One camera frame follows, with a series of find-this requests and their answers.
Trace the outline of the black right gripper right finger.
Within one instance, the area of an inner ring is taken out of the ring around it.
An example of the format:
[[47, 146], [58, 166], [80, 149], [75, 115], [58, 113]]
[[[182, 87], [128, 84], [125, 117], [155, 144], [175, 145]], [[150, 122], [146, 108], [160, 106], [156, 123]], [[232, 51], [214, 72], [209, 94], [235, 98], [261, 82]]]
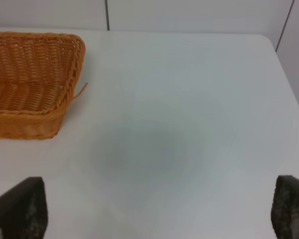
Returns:
[[271, 222], [278, 239], [299, 239], [299, 179], [280, 175], [271, 208]]

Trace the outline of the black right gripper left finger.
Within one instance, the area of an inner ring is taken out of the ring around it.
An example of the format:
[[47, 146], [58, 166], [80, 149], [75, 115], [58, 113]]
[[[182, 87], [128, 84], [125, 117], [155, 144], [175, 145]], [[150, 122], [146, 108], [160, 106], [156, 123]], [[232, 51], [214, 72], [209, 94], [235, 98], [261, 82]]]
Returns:
[[47, 226], [42, 177], [28, 177], [0, 196], [0, 239], [42, 239]]

